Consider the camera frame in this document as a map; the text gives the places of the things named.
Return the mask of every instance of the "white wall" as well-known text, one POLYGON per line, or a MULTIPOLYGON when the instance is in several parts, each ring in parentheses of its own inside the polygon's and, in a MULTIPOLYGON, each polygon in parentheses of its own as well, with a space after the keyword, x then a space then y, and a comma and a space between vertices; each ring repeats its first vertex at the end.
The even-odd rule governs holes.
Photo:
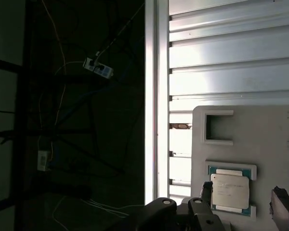
MULTIPOLYGON (((0 59, 22 64, 25 0, 0 0, 0 59)), ((0 110, 14 110, 16 75, 0 70, 0 110)), ((13 115, 0 114, 0 130, 13 128, 13 115)), ((0 200, 9 195, 12 143, 0 145, 0 200)), ((0 212, 0 230, 13 230, 13 208, 0 212)))

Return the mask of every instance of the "power strip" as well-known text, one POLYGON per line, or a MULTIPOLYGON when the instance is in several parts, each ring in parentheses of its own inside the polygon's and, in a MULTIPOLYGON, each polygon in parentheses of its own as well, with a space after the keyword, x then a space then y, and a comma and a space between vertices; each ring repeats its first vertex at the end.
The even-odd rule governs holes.
POLYGON ((48 171, 47 164, 48 164, 49 154, 50 154, 49 151, 42 151, 42 150, 38 151, 38 166, 37 166, 38 171, 42 171, 42 172, 48 171))
POLYGON ((96 63, 94 64, 93 59, 86 58, 83 68, 93 71, 94 73, 98 74, 99 76, 102 76, 104 78, 111 78, 113 76, 114 69, 112 69, 109 66, 106 66, 102 63, 96 63))

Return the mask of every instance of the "louvered metal panel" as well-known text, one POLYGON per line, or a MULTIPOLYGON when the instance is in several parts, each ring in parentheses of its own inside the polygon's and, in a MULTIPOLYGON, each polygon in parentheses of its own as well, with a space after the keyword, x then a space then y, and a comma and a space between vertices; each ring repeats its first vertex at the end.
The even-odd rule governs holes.
POLYGON ((146 4, 146 203, 180 201, 190 190, 192 128, 169 123, 192 123, 198 105, 289 104, 289 0, 146 4))

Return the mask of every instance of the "metal bolt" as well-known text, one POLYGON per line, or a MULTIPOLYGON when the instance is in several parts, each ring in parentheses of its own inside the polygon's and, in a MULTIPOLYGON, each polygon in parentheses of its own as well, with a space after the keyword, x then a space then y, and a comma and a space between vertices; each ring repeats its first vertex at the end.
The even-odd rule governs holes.
POLYGON ((194 202, 197 203, 197 204, 201 204, 202 200, 201 199, 195 199, 194 202))

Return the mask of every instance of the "white cable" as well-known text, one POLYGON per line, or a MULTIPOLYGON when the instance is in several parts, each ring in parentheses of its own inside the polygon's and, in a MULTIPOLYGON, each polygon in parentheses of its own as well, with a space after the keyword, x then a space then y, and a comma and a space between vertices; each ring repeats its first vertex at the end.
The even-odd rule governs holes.
POLYGON ((63 66, 61 66, 55 73, 54 75, 57 75, 58 72, 63 68, 65 67, 66 65, 68 64, 83 64, 84 61, 71 61, 71 62, 67 62, 66 64, 64 64, 63 66))
POLYGON ((130 18, 130 20, 127 22, 127 24, 125 24, 125 26, 119 31, 119 33, 117 34, 117 36, 115 36, 114 40, 112 40, 112 42, 101 52, 98 53, 95 61, 94 61, 94 65, 97 64, 98 59, 101 57, 101 55, 108 50, 109 47, 111 47, 112 44, 114 44, 114 42, 117 40, 118 36, 126 29, 126 27, 130 24, 130 22, 134 19, 134 17, 138 14, 138 12, 141 10, 141 8, 145 5, 145 3, 143 3, 139 9, 136 11, 136 13, 130 18))
POLYGON ((92 203, 90 203, 90 202, 88 202, 88 201, 82 200, 82 202, 84 202, 84 203, 86 203, 87 205, 90 205, 90 206, 92 206, 92 207, 96 207, 96 208, 102 209, 102 210, 104 210, 105 212, 108 212, 108 213, 111 213, 111 214, 113 214, 113 215, 116 215, 116 216, 119 217, 119 218, 125 218, 126 216, 128 216, 128 214, 126 214, 126 213, 121 213, 121 212, 118 212, 118 211, 115 211, 115 210, 106 209, 106 208, 101 207, 100 205, 92 204, 92 203))
POLYGON ((90 201, 93 202, 93 203, 95 203, 96 205, 101 205, 101 206, 105 206, 105 207, 112 208, 112 209, 118 209, 118 210, 124 209, 124 208, 128 208, 128 207, 140 207, 140 206, 144 206, 144 205, 127 205, 127 206, 123 206, 123 207, 117 208, 117 207, 112 207, 112 206, 109 206, 109 205, 104 205, 104 204, 98 203, 98 202, 96 202, 96 201, 94 201, 94 200, 92 200, 92 199, 90 199, 90 201))
POLYGON ((65 198, 66 198, 66 196, 62 197, 62 198, 59 200, 57 206, 54 208, 54 210, 53 210, 53 220, 54 220, 55 222, 57 222, 59 225, 61 225, 62 228, 64 228, 66 231, 69 231, 67 227, 65 227, 61 222, 59 222, 56 218, 54 218, 54 213, 56 212, 57 208, 59 207, 59 205, 62 203, 62 201, 63 201, 65 198))
POLYGON ((104 208, 103 206, 101 206, 99 204, 96 204, 96 203, 93 203, 93 202, 90 202, 90 201, 87 201, 87 203, 91 204, 92 206, 96 206, 98 208, 101 208, 101 209, 104 209, 104 210, 107 210, 107 211, 111 211, 111 212, 114 212, 114 213, 118 213, 118 214, 122 214, 122 215, 125 215, 125 216, 129 216, 127 213, 123 213, 123 212, 120 212, 120 211, 112 210, 112 209, 109 209, 109 208, 104 208))

